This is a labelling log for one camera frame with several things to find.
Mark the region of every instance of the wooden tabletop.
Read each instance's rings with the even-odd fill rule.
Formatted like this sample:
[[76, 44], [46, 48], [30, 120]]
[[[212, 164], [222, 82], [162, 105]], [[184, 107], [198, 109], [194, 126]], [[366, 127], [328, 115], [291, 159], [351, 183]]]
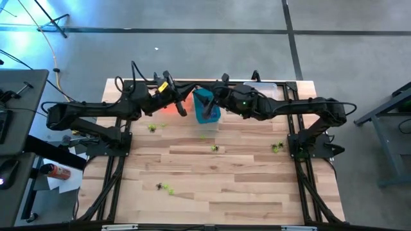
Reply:
[[[301, 99], [316, 96], [312, 81], [297, 81], [297, 86]], [[263, 93], [284, 99], [280, 87], [276, 95]], [[108, 79], [103, 100], [114, 102], [119, 95], [114, 80]], [[219, 122], [211, 124], [199, 124], [194, 111], [186, 117], [160, 111], [132, 123], [132, 149], [123, 171], [116, 223], [303, 224], [295, 166], [286, 143], [286, 116], [243, 120], [221, 111]], [[318, 117], [303, 118], [309, 127]], [[99, 117], [98, 124], [114, 126], [115, 120]], [[154, 133], [149, 124], [157, 125]], [[273, 153], [271, 144], [279, 141], [284, 148]], [[218, 151], [211, 150], [214, 144]], [[333, 170], [324, 160], [312, 162], [319, 194], [344, 220]], [[87, 166], [78, 217], [100, 193], [106, 164], [107, 157], [96, 157]], [[158, 183], [169, 185], [174, 195], [158, 191]], [[311, 197], [307, 198], [314, 218]]]

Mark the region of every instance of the spray can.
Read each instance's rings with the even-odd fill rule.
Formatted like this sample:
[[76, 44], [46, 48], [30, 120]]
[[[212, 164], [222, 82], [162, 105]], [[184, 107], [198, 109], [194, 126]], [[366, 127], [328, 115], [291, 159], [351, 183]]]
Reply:
[[44, 164], [39, 169], [40, 173], [45, 174], [48, 177], [67, 180], [71, 176], [70, 170], [57, 166], [55, 164]]

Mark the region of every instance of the computer mouse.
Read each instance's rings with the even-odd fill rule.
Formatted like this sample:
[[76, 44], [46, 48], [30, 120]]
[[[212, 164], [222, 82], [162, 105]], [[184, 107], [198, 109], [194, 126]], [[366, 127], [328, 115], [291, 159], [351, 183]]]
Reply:
[[19, 167], [19, 161], [10, 159], [3, 162], [0, 166], [0, 190], [8, 189], [14, 184], [15, 174]]

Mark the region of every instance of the concrete floor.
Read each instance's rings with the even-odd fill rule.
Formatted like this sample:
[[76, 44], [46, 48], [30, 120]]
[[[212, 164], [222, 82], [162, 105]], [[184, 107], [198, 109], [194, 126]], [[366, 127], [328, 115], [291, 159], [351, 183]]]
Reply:
[[[281, 0], [50, 0], [40, 1], [57, 17], [69, 13], [67, 26], [120, 28], [286, 28]], [[24, 4], [39, 23], [47, 20], [33, 1]], [[289, 0], [295, 30], [411, 30], [411, 1]], [[0, 13], [1, 23], [32, 24], [16, 0]], [[187, 35], [70, 33], [64, 39], [48, 33], [62, 70], [61, 84], [78, 100], [99, 101], [105, 80], [129, 78], [135, 60], [147, 76], [169, 70], [175, 78], [295, 80], [287, 35]], [[335, 159], [346, 220], [355, 225], [411, 229], [411, 186], [379, 189], [376, 181], [390, 173], [371, 124], [352, 123], [388, 100], [411, 80], [411, 37], [296, 36], [304, 80], [313, 80], [317, 94], [358, 105], [343, 127], [330, 129], [345, 153]], [[37, 69], [53, 68], [51, 52], [40, 33], [0, 32], [0, 49]], [[23, 68], [8, 60], [5, 68]], [[54, 75], [49, 80], [55, 82]], [[64, 98], [47, 86], [42, 101]], [[69, 132], [52, 132], [36, 116], [31, 134], [59, 140]], [[34, 224], [68, 221], [75, 193], [38, 193]]]

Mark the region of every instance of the black desk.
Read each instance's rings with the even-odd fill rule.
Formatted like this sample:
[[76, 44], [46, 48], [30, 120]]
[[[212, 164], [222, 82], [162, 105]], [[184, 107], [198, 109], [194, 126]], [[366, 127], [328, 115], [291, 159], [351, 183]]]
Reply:
[[[8, 156], [0, 156], [0, 164], [8, 160]], [[22, 153], [15, 156], [20, 161], [19, 168], [17, 170], [17, 178], [7, 190], [0, 190], [0, 227], [12, 227], [14, 226], [17, 213], [23, 198], [24, 190], [26, 189], [28, 179], [31, 173], [31, 167], [34, 163], [34, 153]]]
[[[33, 85], [26, 89], [20, 99], [11, 99], [7, 102], [9, 108], [27, 108], [37, 110], [40, 98], [49, 75], [47, 70], [18, 70], [0, 71], [0, 89], [17, 92], [24, 87], [26, 81]], [[7, 132], [4, 144], [0, 144], [0, 155], [16, 155], [21, 153], [30, 131], [35, 112], [29, 110], [13, 110], [13, 119]]]
[[[36, 173], [36, 170], [32, 171], [34, 153], [81, 170], [85, 167], [83, 158], [28, 135], [35, 112], [12, 109], [37, 110], [48, 74], [47, 70], [0, 70], [0, 89], [3, 91], [17, 92], [24, 86], [24, 81], [33, 86], [32, 89], [26, 89], [21, 94], [20, 99], [11, 99], [6, 104], [6, 107], [13, 111], [13, 116], [4, 144], [0, 144], [0, 162], [2, 163], [9, 158], [17, 158], [21, 162], [13, 186], [6, 190], [0, 190], [0, 227], [14, 225], [28, 179], [30, 177], [36, 179], [37, 177], [36, 174], [33, 174], [33, 172]], [[34, 184], [35, 180], [32, 180], [21, 219], [28, 219], [30, 216], [36, 195], [36, 191], [33, 190]]]

